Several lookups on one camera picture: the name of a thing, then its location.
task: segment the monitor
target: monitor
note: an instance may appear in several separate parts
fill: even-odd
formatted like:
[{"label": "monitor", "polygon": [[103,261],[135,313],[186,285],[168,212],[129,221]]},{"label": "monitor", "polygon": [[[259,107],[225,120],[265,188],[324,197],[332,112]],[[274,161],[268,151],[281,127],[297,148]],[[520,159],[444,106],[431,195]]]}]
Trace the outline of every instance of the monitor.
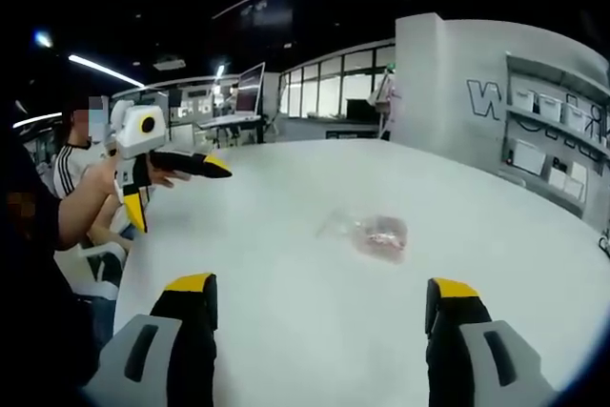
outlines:
[{"label": "monitor", "polygon": [[379,113],[366,99],[347,99],[347,116],[350,121],[376,124]]},{"label": "monitor", "polygon": [[235,112],[258,113],[264,72],[265,63],[263,62],[239,75]]},{"label": "monitor", "polygon": [[171,109],[177,109],[182,106],[182,90],[172,89],[170,90],[168,103]]}]

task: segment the hand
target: hand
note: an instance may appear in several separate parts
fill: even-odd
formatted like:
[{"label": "hand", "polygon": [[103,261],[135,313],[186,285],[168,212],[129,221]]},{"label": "hand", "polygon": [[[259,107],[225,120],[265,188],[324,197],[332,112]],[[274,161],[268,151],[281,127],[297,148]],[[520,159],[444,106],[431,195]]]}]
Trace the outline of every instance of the hand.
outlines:
[{"label": "hand", "polygon": [[102,162],[87,169],[86,176],[91,176],[97,183],[97,187],[105,194],[116,194],[114,187],[114,173],[116,172],[116,161],[118,156],[107,157]]},{"label": "hand", "polygon": [[170,181],[170,178],[174,178],[177,180],[189,181],[191,179],[190,175],[178,175],[174,171],[164,171],[162,169],[157,169],[151,163],[151,159],[148,155],[146,155],[146,164],[149,168],[149,178],[154,185],[165,186],[166,188],[173,188],[173,183]]}]

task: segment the ceiling light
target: ceiling light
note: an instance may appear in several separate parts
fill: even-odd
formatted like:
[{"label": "ceiling light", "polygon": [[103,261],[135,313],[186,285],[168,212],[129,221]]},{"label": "ceiling light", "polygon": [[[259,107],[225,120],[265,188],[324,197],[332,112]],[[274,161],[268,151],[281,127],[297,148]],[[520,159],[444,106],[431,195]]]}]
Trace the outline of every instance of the ceiling light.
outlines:
[{"label": "ceiling light", "polygon": [[221,64],[220,66],[218,66],[218,70],[216,71],[216,79],[220,78],[224,72],[225,72],[225,65]]},{"label": "ceiling light", "polygon": [[128,83],[131,83],[132,85],[137,86],[138,88],[144,88],[146,86],[143,83],[140,83],[139,81],[135,81],[134,79],[129,78],[129,76],[122,75],[118,71],[113,71],[104,66],[100,66],[99,64],[95,64],[94,62],[77,56],[76,54],[71,54],[68,59],[70,59],[72,62],[80,64],[81,66],[91,67],[92,69],[102,71],[103,73],[113,76],[114,78],[118,78],[119,80],[127,81]]},{"label": "ceiling light", "polygon": [[160,60],[152,64],[158,71],[175,71],[187,67],[187,63],[183,59],[175,56],[168,56],[166,60]]},{"label": "ceiling light", "polygon": [[26,124],[33,123],[35,121],[41,121],[43,119],[56,118],[57,116],[61,116],[61,112],[51,113],[51,114],[43,114],[42,116],[35,116],[34,118],[24,119],[23,121],[19,121],[18,123],[13,124],[14,128],[20,128],[21,126],[25,126]]},{"label": "ceiling light", "polygon": [[39,47],[50,48],[53,46],[53,42],[51,41],[49,34],[43,31],[38,31],[34,34],[34,41]]},{"label": "ceiling light", "polygon": [[28,113],[28,111],[24,108],[23,104],[21,102],[19,102],[18,100],[15,100],[15,106],[17,107],[18,110],[20,110],[23,113]]}]

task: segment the white box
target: white box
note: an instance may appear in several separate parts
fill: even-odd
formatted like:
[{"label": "white box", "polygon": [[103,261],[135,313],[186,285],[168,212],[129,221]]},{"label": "white box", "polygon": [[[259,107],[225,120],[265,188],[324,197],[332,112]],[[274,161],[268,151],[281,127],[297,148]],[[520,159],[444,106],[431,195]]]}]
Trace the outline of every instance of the white box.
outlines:
[{"label": "white box", "polygon": [[565,177],[567,175],[562,171],[551,168],[551,173],[549,174],[549,185],[554,186],[555,188],[562,190],[565,188]]},{"label": "white box", "polygon": [[521,88],[513,89],[513,107],[517,107],[528,112],[534,111],[534,98],[536,93]]},{"label": "white box", "polygon": [[549,95],[541,94],[538,97],[538,103],[540,107],[540,115],[545,118],[551,119],[553,121],[557,121],[558,123],[561,120],[561,105],[563,103]]},{"label": "white box", "polygon": [[582,196],[580,200],[584,201],[585,196],[587,195],[587,178],[588,178],[587,168],[578,162],[572,163],[572,170],[570,171],[570,176],[574,178],[576,181],[582,183]]},{"label": "white box", "polygon": [[563,123],[577,132],[584,132],[587,125],[587,114],[574,105],[565,104],[563,107]]},{"label": "white box", "polygon": [[515,140],[515,149],[513,150],[513,165],[515,167],[540,175],[545,158],[546,154],[534,145],[523,140]]},{"label": "white box", "polygon": [[576,199],[581,200],[582,197],[582,189],[584,185],[579,181],[575,180],[571,176],[565,176],[565,186],[563,187],[563,191],[574,196]]}]

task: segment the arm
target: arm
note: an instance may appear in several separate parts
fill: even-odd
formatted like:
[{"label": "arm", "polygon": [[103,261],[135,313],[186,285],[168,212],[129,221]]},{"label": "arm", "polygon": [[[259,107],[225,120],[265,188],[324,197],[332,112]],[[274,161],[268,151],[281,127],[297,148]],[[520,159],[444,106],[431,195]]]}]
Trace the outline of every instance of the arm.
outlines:
[{"label": "arm", "polygon": [[111,227],[114,214],[116,214],[120,207],[121,203],[119,202],[118,197],[113,194],[109,195],[93,224],[109,229]]},{"label": "arm", "polygon": [[76,245],[87,233],[113,191],[113,167],[110,160],[91,167],[78,186],[59,204],[57,248],[67,250]]},{"label": "arm", "polygon": [[[61,250],[67,250],[80,241],[92,226],[109,196],[113,196],[108,199],[109,207],[117,202],[114,189],[116,161],[117,156],[113,156],[90,167],[74,192],[61,201],[58,230],[58,248]],[[173,183],[168,178],[188,179],[179,177],[173,172],[157,170],[150,161],[149,176],[152,183],[167,188],[173,187]]]},{"label": "arm", "polygon": [[130,240],[128,240],[127,238],[123,238],[119,234],[113,233],[108,228],[105,228],[95,223],[93,223],[93,225],[89,229],[88,236],[94,245],[103,245],[108,242],[116,242],[127,253],[132,248],[132,242]]}]

